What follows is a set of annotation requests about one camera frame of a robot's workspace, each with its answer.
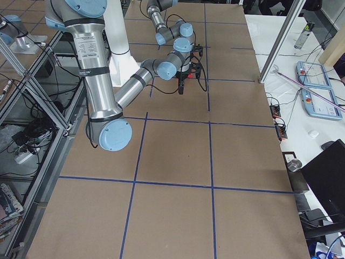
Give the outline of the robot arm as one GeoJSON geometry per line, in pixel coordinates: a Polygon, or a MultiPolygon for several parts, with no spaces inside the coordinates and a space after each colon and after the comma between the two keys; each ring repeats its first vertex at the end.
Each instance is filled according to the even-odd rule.
{"type": "Polygon", "coordinates": [[[183,18],[176,21],[173,26],[168,27],[168,21],[164,21],[161,12],[173,7],[178,1],[148,1],[146,13],[155,27],[155,38],[158,45],[164,45],[169,41],[174,41],[173,48],[179,53],[185,53],[184,61],[178,72],[185,72],[190,68],[191,52],[195,46],[195,33],[192,24],[183,18]]]}
{"type": "Polygon", "coordinates": [[[123,110],[155,77],[169,80],[187,63],[192,50],[193,27],[177,22],[167,27],[161,12],[175,1],[149,1],[147,15],[156,30],[156,41],[173,41],[163,59],[137,63],[130,54],[119,1],[46,1],[46,24],[73,36],[79,74],[86,82],[92,111],[88,117],[89,140],[107,151],[119,151],[132,138],[132,127],[123,110]]]}

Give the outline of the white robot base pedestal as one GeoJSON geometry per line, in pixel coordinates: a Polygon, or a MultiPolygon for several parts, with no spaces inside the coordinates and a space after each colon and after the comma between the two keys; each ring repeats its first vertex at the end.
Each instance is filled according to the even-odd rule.
{"type": "Polygon", "coordinates": [[[120,1],[108,1],[103,17],[105,20],[105,32],[111,51],[109,70],[112,85],[114,87],[120,87],[140,67],[130,52],[120,1]]]}

